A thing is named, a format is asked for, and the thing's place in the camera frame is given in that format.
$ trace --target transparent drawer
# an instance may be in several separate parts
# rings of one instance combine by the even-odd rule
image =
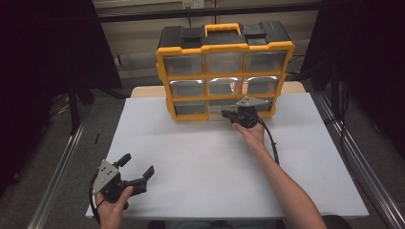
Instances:
[[[244,94],[275,94],[279,77],[262,76],[246,78]]]
[[[248,72],[281,71],[286,52],[248,52],[246,55]]]
[[[168,55],[163,58],[167,75],[185,75],[203,73],[203,56]]]
[[[169,81],[173,96],[203,96],[204,80]]]
[[[176,115],[203,115],[205,101],[174,102]]]
[[[241,78],[213,78],[208,79],[209,94],[238,94],[241,88]]]
[[[242,70],[243,52],[214,52],[205,55],[208,73],[237,73]]]
[[[209,119],[221,119],[223,115],[222,110],[236,112],[236,103],[241,99],[218,99],[208,101]]]
[[[255,106],[257,112],[268,112],[273,104],[273,98],[260,98],[266,101],[266,104]]]

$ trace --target metal frame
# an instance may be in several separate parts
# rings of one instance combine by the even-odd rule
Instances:
[[[56,199],[57,191],[59,190],[62,180],[65,176],[66,170],[68,169],[69,163],[72,159],[72,155],[75,152],[75,147],[77,146],[78,141],[80,140],[81,134],[84,130],[84,126],[87,123],[87,120],[90,116],[90,111],[93,105],[87,105],[83,114],[82,121],[77,128],[77,131],[74,135],[71,135],[69,138],[68,145],[63,152],[62,158],[60,158],[59,164],[56,167],[56,170],[53,174],[50,184],[48,185],[47,191],[36,207],[35,213],[30,221],[28,229],[39,229],[43,228],[47,220],[48,214],[51,211],[53,202]]]
[[[324,94],[318,94],[317,96],[328,117],[334,118],[328,98]],[[343,127],[342,122],[334,122],[333,127],[336,132],[341,135]],[[372,190],[393,228],[405,228],[405,219],[402,216],[398,206],[374,173],[373,168],[370,166],[369,162],[364,157],[357,144],[354,142],[354,139],[348,130],[346,130],[344,134],[344,145],[354,160],[357,168],[360,170],[362,176],[366,179],[368,186]]]
[[[97,20],[100,23],[123,22],[123,21],[141,21],[169,18],[187,18],[187,17],[203,17],[203,16],[219,16],[219,15],[235,15],[235,14],[252,14],[266,12],[289,12],[289,11],[307,11],[319,10],[322,8],[337,8],[342,7],[342,3],[326,4],[322,2],[300,3],[300,4],[280,4],[266,5],[259,7],[239,7],[239,8],[208,8],[208,9],[192,9],[192,10],[168,10],[168,11],[152,11],[140,13],[117,13],[117,14],[100,14],[98,18],[79,18],[82,20]]]

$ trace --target black cable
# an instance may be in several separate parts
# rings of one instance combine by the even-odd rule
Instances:
[[[271,148],[273,149],[273,154],[274,154],[274,160],[276,161],[277,164],[280,165],[280,160],[278,157],[278,153],[277,153],[277,148],[276,148],[276,143],[273,140],[273,137],[271,135],[270,130],[268,129],[267,125],[265,124],[265,122],[258,117],[257,121],[265,128],[265,130],[267,131],[268,137],[270,137],[270,142],[271,142]]]
[[[92,177],[92,179],[90,181],[90,185],[89,185],[89,202],[90,202],[90,207],[92,208],[93,216],[96,219],[96,221],[98,222],[98,224],[100,224],[100,215],[98,214],[98,211],[95,208],[95,204],[93,203],[93,184],[95,183],[96,178],[97,178],[97,172],[93,175],[93,177]]]

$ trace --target white paper sheet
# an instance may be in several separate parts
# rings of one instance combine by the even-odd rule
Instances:
[[[283,94],[265,118],[281,167],[310,195],[323,215],[367,216],[309,94]],[[107,156],[130,153],[122,178],[155,166],[148,191],[124,212],[137,219],[271,219],[283,213],[254,156],[228,120],[174,121],[165,98],[126,100]],[[86,216],[91,216],[89,209]]]

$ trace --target finger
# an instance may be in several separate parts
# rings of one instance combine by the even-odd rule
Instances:
[[[128,200],[128,198],[131,197],[133,192],[134,192],[133,186],[126,187],[117,201],[117,206],[123,209],[126,201]]]

